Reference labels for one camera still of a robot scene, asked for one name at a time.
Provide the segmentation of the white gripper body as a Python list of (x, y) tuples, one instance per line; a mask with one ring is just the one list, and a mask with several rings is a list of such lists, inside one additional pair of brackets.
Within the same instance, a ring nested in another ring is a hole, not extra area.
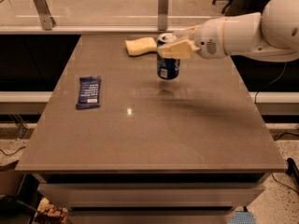
[(221, 59), (226, 56), (223, 45), (225, 18), (206, 21), (194, 32), (197, 54), (205, 59)]

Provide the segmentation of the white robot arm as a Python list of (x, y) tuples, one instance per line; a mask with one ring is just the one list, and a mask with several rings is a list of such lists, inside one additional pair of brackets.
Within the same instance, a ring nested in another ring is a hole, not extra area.
[(272, 63), (299, 58), (299, 0), (270, 0), (262, 12), (222, 17), (175, 31), (157, 48), (164, 58), (245, 56)]

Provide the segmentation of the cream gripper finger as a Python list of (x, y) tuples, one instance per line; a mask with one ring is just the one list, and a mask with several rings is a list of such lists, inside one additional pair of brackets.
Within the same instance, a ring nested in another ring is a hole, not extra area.
[(199, 25), (195, 25), (192, 27), (188, 27), (183, 30), (177, 30), (172, 33), (171, 37), (173, 38), (174, 41), (179, 41), (179, 40), (194, 40), (195, 32), (198, 30)]
[(157, 52), (166, 59), (191, 59), (199, 49), (192, 40), (182, 39), (158, 46)]

